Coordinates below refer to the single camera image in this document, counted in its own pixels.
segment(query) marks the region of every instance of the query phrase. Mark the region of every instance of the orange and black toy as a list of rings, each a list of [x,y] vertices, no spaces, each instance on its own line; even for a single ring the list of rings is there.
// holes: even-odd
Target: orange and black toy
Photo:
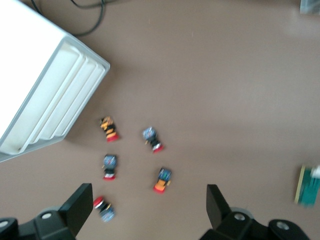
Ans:
[[[104,130],[107,142],[113,142],[119,138],[116,132],[116,125],[110,116],[106,116],[100,120],[100,128]]]

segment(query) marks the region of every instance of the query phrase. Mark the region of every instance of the screw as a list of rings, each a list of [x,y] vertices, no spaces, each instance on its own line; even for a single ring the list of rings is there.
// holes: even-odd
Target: screw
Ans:
[[[245,216],[243,216],[243,215],[240,214],[240,213],[236,213],[236,214],[234,215],[234,218],[237,219],[237,220],[239,220],[239,221],[243,221],[243,220],[246,219]]]
[[[284,223],[283,221],[278,221],[276,223],[276,226],[282,230],[289,230],[289,226],[286,223]]]
[[[41,216],[41,218],[42,218],[42,219],[48,219],[48,218],[50,218],[51,216],[52,216],[52,214],[51,214],[50,212],[48,212],[48,213],[43,214],[43,215]]]
[[[0,228],[3,228],[8,225],[8,221],[0,221]]]

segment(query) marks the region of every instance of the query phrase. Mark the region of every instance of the yellow edge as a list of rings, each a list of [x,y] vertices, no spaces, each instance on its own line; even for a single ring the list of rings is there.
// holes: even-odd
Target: yellow edge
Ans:
[[[296,204],[299,203],[300,190],[301,190],[302,181],[303,181],[303,179],[304,179],[305,169],[306,169],[306,166],[305,166],[305,165],[302,165],[301,171],[300,171],[300,177],[299,177],[298,187],[297,187],[297,189],[296,189],[295,198],[294,198],[294,202],[295,202]]]

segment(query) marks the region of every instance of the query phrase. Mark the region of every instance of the small toy figure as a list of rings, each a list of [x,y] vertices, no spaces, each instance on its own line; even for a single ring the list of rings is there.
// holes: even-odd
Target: small toy figure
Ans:
[[[103,159],[104,177],[106,181],[112,181],[116,178],[115,168],[117,166],[117,156],[116,155],[105,155]]]
[[[158,194],[163,194],[165,192],[166,186],[170,184],[171,171],[166,168],[161,168],[158,176],[158,181],[154,185],[153,190]]]
[[[100,128],[105,131],[107,142],[112,142],[119,138],[116,132],[116,125],[110,116],[106,116],[100,120]]]
[[[145,139],[145,144],[150,143],[150,145],[152,146],[154,154],[160,152],[164,148],[161,142],[157,139],[157,132],[152,126],[144,130],[142,132],[142,135]]]
[[[115,216],[115,210],[110,203],[106,202],[102,196],[93,201],[95,209],[100,210],[99,215],[104,222],[109,222]]]
[[[294,202],[305,207],[313,207],[316,203],[319,188],[320,165],[317,167],[303,165],[300,171]]]

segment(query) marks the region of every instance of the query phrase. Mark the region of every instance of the toy car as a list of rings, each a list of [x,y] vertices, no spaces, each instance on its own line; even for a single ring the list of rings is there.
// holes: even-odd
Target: toy car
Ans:
[[[160,152],[164,148],[161,142],[157,139],[157,132],[152,126],[145,129],[142,132],[142,135],[145,139],[145,144],[150,143],[154,154]]]
[[[163,194],[166,186],[168,186],[171,182],[170,179],[171,171],[162,167],[158,175],[158,181],[154,185],[153,190],[158,194]]]
[[[93,201],[95,209],[99,210],[99,215],[104,222],[109,222],[115,216],[115,210],[110,203],[106,202],[102,196]]]
[[[116,125],[110,116],[106,116],[100,120],[100,128],[105,131],[107,142],[113,142],[119,138],[116,132]]]
[[[103,159],[104,177],[106,181],[111,181],[116,178],[115,168],[117,166],[117,156],[116,155],[105,155]]]

